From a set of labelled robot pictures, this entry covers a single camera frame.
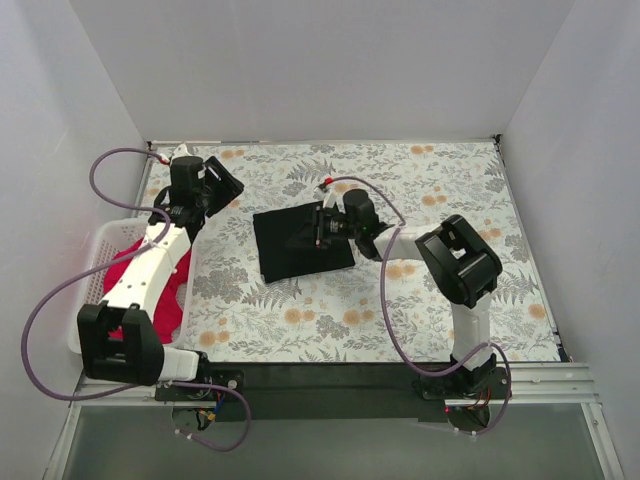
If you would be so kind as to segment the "black t shirt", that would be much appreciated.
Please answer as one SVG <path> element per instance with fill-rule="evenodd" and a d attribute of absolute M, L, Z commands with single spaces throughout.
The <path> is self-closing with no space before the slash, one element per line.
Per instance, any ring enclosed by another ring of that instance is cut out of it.
<path fill-rule="evenodd" d="M 253 215 L 260 274 L 266 284 L 355 266 L 348 240 L 317 247 L 311 232 L 312 214 L 320 202 Z"/>

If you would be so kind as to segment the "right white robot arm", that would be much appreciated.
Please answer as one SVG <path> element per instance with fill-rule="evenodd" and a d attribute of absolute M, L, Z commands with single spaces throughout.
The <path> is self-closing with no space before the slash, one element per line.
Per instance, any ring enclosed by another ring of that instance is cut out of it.
<path fill-rule="evenodd" d="M 287 239 L 298 250 L 327 250 L 338 240 L 352 240 L 360 253 L 381 263 L 380 300 L 387 333 L 402 361 L 418 375 L 443 379 L 464 397 L 475 397 L 489 384 L 496 368 L 491 344 L 489 309 L 503 266 L 488 244 L 460 215 L 435 226 L 391 225 L 379 219 L 374 203 L 362 189 L 347 192 L 340 210 L 327 195 L 314 206 Z M 454 344 L 450 365 L 440 371 L 418 367 L 402 350 L 386 305 L 386 267 L 391 260 L 421 260 L 439 292 L 448 300 Z"/>

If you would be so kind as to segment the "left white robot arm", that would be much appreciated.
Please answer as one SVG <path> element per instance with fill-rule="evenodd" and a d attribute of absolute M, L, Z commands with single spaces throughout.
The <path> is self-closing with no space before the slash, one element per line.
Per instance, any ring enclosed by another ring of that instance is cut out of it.
<path fill-rule="evenodd" d="M 208 218 L 244 190 L 214 156 L 183 155 L 170 161 L 170 184 L 154 201 L 134 256 L 115 285 L 77 315 L 81 358 L 92 379 L 150 386 L 178 381 L 193 400 L 213 386 L 201 354 L 172 347 L 154 326 L 162 293 L 190 252 Z"/>

